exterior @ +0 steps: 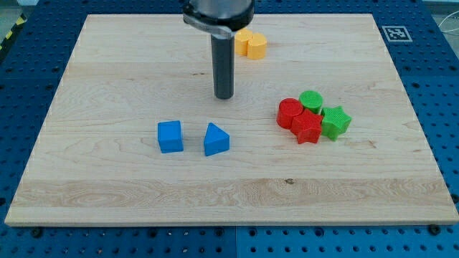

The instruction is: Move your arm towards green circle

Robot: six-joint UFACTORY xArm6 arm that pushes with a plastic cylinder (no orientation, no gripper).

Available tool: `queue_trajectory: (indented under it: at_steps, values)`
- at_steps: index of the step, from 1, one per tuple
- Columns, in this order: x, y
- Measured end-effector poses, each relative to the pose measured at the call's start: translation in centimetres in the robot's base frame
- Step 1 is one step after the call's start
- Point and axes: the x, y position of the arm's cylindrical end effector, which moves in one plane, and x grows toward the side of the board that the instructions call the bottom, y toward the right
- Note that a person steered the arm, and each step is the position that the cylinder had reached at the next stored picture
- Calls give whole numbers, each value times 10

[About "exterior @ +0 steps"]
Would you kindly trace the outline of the grey robot arm flange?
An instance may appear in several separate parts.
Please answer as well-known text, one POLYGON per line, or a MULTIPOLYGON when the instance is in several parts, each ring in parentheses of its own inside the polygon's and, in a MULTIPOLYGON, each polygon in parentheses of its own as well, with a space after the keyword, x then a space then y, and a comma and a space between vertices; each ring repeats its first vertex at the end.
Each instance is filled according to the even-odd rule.
POLYGON ((255 1, 189 0, 182 11, 185 24, 217 39, 231 39, 252 21, 255 1))

